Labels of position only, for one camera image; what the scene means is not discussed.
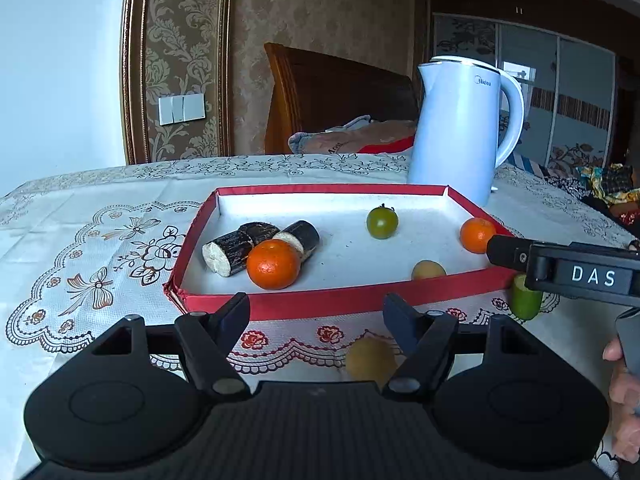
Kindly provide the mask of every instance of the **table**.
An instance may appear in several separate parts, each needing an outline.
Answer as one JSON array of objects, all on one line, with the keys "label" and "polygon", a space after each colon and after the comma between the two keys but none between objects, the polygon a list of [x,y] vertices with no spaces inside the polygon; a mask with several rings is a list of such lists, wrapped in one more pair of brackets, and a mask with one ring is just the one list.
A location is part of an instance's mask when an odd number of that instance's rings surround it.
[{"label": "table", "polygon": [[[22,423],[30,392],[74,352],[137,312],[147,324],[179,311],[162,294],[200,203],[217,187],[286,183],[404,183],[405,155],[236,156],[158,162],[29,182],[0,200],[0,479],[37,463]],[[485,208],[517,235],[567,244],[622,247],[631,234],[543,180],[498,168]],[[500,294],[432,304],[466,322],[488,322],[508,308]],[[607,391],[602,349],[623,307],[545,295],[543,314],[526,328]],[[245,380],[347,378],[348,345],[363,336],[390,340],[379,312],[327,319],[252,322],[229,359]],[[152,361],[177,370],[176,359]],[[456,359],[456,369],[471,365]],[[605,438],[597,462],[617,463]]]}]

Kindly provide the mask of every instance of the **kettle lid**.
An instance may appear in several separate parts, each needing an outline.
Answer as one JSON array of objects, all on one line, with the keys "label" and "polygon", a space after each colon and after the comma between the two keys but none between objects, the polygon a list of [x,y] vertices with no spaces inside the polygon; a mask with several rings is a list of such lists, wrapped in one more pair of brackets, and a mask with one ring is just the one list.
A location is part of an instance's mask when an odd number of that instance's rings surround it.
[{"label": "kettle lid", "polygon": [[434,56],[431,58],[430,62],[424,64],[438,63],[443,61],[452,61],[456,63],[462,63],[465,65],[474,65],[478,68],[485,68],[487,70],[491,70],[495,73],[500,73],[500,71],[493,65],[485,63],[483,61],[478,61],[477,59],[471,59],[469,57],[460,57],[460,56]]}]

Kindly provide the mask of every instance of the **wooden headboard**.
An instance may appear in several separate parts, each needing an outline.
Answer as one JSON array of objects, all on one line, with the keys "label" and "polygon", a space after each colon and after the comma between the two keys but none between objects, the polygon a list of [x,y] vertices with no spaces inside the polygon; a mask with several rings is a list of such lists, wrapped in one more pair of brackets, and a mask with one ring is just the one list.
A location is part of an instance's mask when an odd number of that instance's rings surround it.
[{"label": "wooden headboard", "polygon": [[265,153],[291,153],[296,132],[323,132],[360,115],[378,121],[416,120],[408,76],[340,57],[265,43],[275,86]]}]

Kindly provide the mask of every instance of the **sugarcane piece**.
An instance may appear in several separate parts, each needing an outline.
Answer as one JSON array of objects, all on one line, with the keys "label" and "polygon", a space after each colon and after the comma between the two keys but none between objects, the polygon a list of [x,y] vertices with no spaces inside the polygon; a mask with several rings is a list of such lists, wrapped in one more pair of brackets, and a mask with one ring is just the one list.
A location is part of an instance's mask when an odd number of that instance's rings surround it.
[{"label": "sugarcane piece", "polygon": [[271,240],[274,235],[278,233],[279,229],[275,225],[267,224],[267,222],[249,222],[242,224],[238,228],[238,231],[247,233],[255,247],[265,240]]},{"label": "sugarcane piece", "polygon": [[305,220],[298,220],[277,233],[274,240],[284,240],[300,253],[304,262],[316,250],[320,243],[320,235],[316,228]]},{"label": "sugarcane piece", "polygon": [[204,244],[202,256],[209,269],[228,278],[246,267],[246,259],[253,248],[246,232],[233,231]]}]

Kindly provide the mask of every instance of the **wall switch panel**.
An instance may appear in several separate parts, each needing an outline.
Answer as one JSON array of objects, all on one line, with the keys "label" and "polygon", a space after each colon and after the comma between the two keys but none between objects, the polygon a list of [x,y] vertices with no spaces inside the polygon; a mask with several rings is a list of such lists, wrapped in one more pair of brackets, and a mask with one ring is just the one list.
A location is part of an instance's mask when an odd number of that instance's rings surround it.
[{"label": "wall switch panel", "polygon": [[187,94],[182,97],[184,120],[204,119],[204,94]]},{"label": "wall switch panel", "polygon": [[174,115],[174,123],[184,121],[184,112],[182,111],[183,96],[174,95],[171,97],[171,111]]},{"label": "wall switch panel", "polygon": [[160,124],[204,119],[204,94],[171,95],[158,99]]},{"label": "wall switch panel", "polygon": [[160,124],[171,124],[174,122],[174,115],[171,110],[171,97],[161,97],[158,99],[158,111]]}]

